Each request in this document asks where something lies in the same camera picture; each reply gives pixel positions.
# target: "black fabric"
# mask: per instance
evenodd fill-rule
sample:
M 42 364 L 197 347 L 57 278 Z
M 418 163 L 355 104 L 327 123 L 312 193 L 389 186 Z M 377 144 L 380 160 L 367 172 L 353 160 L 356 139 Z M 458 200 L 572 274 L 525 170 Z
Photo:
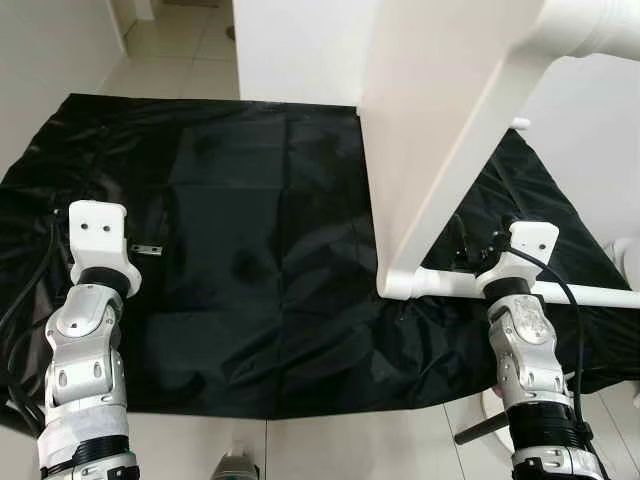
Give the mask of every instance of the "black fabric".
M 72 95 L 0 185 L 0 311 L 42 255 L 49 213 L 76 199 L 122 203 L 130 243 L 164 248 L 132 254 L 143 285 L 126 303 L 120 350 L 133 410 L 286 418 L 423 407 L 495 383 L 484 302 L 376 294 L 352 108 Z M 551 266 L 567 281 L 626 288 L 513 131 L 424 265 L 460 268 L 461 242 L 488 245 L 504 215 L 560 227 Z M 69 262 L 62 245 L 2 353 L 64 300 Z M 574 319 L 547 309 L 570 370 Z M 583 315 L 625 366 L 640 366 L 638 312 Z M 18 356 L 34 391 L 47 361 L 41 335 Z M 586 365 L 603 361 L 588 349 Z M 618 379 L 587 372 L 584 387 Z

